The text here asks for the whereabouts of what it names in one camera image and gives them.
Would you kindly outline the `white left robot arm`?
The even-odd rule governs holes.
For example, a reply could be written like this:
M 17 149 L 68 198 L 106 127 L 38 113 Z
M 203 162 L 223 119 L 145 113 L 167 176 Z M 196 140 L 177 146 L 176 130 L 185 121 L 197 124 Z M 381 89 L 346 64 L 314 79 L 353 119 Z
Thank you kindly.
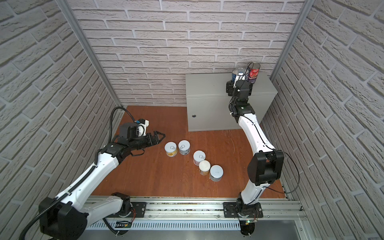
M 90 225 L 110 215 L 128 216 L 135 211 L 130 197 L 114 193 L 107 199 L 85 206 L 103 179 L 116 169 L 133 151 L 161 143 L 165 134 L 158 131 L 141 137 L 116 136 L 97 151 L 96 161 L 69 187 L 55 198 L 45 198 L 39 205 L 40 230 L 56 240 L 77 240 Z

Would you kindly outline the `blue Progresso soup can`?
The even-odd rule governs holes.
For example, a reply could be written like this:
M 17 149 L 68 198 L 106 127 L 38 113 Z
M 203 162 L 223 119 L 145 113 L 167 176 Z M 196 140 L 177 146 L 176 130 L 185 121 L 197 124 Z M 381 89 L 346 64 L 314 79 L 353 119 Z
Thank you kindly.
M 245 68 L 238 68 L 234 69 L 232 71 L 232 82 L 238 81 L 238 80 L 247 80 L 249 76 L 248 69 Z

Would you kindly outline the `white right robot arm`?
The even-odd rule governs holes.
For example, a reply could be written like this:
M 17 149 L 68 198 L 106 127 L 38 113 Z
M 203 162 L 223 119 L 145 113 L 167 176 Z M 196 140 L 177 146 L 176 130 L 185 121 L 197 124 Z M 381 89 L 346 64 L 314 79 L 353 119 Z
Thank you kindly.
M 246 134 L 253 151 L 247 167 L 249 181 L 240 193 L 235 209 L 239 217 L 256 219 L 262 216 L 259 198 L 281 177 L 284 154 L 269 142 L 255 110 L 248 103 L 252 87 L 253 84 L 244 80 L 226 82 L 226 93 L 231 97 L 229 111 Z

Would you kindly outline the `red label soup can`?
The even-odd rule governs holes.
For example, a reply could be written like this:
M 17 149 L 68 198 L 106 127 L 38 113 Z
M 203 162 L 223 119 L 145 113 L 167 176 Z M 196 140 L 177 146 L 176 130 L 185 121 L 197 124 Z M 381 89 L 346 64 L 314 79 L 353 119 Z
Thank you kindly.
M 248 75 L 248 78 L 247 78 L 247 81 L 251 84 L 254 84 L 258 75 L 259 75 L 259 72 L 260 72 L 260 67 L 261 65 L 259 63 L 256 63 L 256 62 L 250 62 L 248 63 L 248 66 L 247 66 L 247 75 Z

